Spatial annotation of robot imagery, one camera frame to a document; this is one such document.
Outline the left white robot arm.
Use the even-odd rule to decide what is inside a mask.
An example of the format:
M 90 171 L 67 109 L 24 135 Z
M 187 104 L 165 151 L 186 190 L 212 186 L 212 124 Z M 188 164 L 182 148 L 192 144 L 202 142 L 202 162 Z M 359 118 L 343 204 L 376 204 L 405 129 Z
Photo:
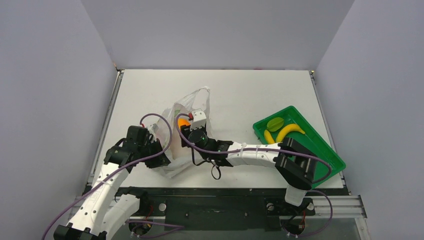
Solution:
M 109 240 L 132 215 L 143 215 L 149 209 L 147 192 L 130 187 L 121 194 L 117 204 L 110 204 L 123 181 L 129 176 L 136 160 L 146 158 L 148 168 L 170 163 L 163 153 L 153 126 L 130 126 L 125 138 L 107 150 L 92 193 L 66 225 L 58 225 L 55 240 Z

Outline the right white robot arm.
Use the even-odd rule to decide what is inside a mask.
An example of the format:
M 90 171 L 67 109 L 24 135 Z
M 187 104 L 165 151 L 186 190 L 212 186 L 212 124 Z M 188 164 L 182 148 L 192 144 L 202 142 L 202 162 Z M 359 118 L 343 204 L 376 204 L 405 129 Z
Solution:
M 282 199 L 283 209 L 296 213 L 301 207 L 307 191 L 312 189 L 316 157 L 310 153 L 296 152 L 286 143 L 251 145 L 209 138 L 204 127 L 191 129 L 188 125 L 179 128 L 181 145 L 200 154 L 214 167 L 259 166 L 276 169 L 287 182 Z

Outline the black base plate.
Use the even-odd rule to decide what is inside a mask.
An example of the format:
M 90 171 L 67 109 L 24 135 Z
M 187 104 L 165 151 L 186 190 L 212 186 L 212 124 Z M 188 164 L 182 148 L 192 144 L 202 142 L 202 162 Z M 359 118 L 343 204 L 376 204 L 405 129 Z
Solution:
M 313 200 L 300 206 L 285 202 L 284 188 L 142 188 L 121 187 L 117 197 L 140 197 L 134 217 L 164 219 L 188 231 L 279 231 L 287 222 L 314 216 Z

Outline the orange yellow fake mango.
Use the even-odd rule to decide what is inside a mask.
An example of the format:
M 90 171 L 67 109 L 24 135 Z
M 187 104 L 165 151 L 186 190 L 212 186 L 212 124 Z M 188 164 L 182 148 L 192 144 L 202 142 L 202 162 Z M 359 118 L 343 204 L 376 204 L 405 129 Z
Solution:
M 181 132 L 190 130 L 190 128 L 191 128 L 191 123 L 189 122 L 188 119 L 185 119 L 185 118 L 179 118 L 177 120 L 177 125 L 178 125 L 179 129 L 181 130 Z

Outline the long yellow fake banana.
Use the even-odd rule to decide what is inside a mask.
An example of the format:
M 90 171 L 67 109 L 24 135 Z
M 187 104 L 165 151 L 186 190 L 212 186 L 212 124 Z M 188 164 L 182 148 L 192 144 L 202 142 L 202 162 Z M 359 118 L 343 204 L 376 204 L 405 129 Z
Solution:
M 298 124 L 291 123 L 291 124 L 284 126 L 280 130 L 280 132 L 277 134 L 277 136 L 275 138 L 275 142 L 276 143 L 282 142 L 284 140 L 284 138 L 291 132 L 301 133 L 302 135 L 306 134 L 306 132 Z

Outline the green plastic tray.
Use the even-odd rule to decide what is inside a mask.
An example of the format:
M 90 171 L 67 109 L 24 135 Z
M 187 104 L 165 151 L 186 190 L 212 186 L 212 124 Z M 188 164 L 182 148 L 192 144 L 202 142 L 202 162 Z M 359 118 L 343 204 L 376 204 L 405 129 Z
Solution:
M 321 135 L 312 127 L 304 116 L 292 105 L 267 116 L 252 125 L 252 129 L 259 141 L 264 145 L 267 143 L 264 137 L 264 131 L 267 129 L 269 121 L 280 117 L 284 120 L 284 125 L 297 124 L 305 134 L 299 132 L 291 132 L 287 135 L 288 138 L 293 138 L 305 148 L 310 150 L 314 155 L 323 161 L 327 162 L 332 172 L 325 180 L 328 181 L 331 177 L 337 175 L 346 168 L 346 163 L 337 155 L 331 146 L 321 137 Z

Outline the small yellow fake banana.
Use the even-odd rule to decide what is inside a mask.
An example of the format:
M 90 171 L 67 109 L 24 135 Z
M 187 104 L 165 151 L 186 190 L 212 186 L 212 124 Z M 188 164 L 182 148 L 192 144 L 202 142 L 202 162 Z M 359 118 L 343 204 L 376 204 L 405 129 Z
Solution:
M 263 137 L 264 137 L 266 143 L 269 144 L 269 145 L 276 143 L 274 138 L 272 137 L 271 133 L 267 129 L 264 130 Z

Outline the green fake starfruit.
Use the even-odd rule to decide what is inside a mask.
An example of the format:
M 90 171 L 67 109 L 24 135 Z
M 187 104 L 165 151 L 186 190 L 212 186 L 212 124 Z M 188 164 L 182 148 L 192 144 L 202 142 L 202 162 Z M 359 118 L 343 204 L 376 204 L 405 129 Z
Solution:
M 285 120 L 282 117 L 275 117 L 266 124 L 266 129 L 270 132 L 276 132 L 284 126 Z

